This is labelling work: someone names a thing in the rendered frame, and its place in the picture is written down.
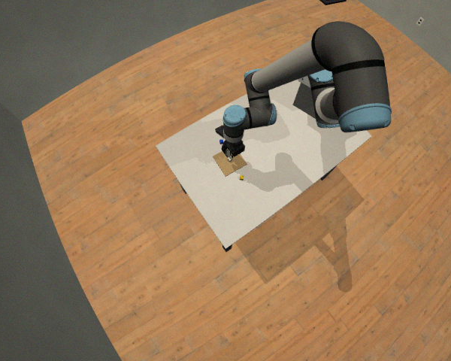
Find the tan flat mat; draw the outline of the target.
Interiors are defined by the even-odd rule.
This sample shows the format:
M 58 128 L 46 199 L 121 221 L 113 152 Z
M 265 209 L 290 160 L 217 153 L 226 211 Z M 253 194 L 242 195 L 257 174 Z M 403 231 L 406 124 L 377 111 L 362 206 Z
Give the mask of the tan flat mat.
M 239 154 L 233 157 L 231 162 L 228 161 L 228 157 L 223 152 L 214 155 L 213 158 L 225 176 L 247 165 L 244 158 Z

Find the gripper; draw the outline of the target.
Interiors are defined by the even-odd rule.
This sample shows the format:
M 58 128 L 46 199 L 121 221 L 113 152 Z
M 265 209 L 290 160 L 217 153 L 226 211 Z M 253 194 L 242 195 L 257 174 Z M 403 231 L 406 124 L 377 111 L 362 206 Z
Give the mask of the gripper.
M 237 156 L 238 154 L 240 155 L 240 153 L 244 152 L 244 150 L 245 145 L 243 144 L 242 140 L 237 143 L 230 143 L 227 140 L 225 140 L 222 145 L 223 153 L 226 155 L 226 157 L 229 157 L 230 159 Z

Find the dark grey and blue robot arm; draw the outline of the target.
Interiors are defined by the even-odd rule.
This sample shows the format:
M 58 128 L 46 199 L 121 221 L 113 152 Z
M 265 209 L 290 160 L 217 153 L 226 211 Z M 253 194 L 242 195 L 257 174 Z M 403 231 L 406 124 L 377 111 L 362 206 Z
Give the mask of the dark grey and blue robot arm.
M 237 143 L 245 129 L 275 124 L 277 110 L 268 91 L 306 76 L 319 128 L 341 127 L 342 132 L 386 128 L 392 109 L 384 60 L 380 45 L 361 27 L 326 23 L 307 43 L 263 69 L 246 72 L 249 107 L 226 108 L 216 133 Z

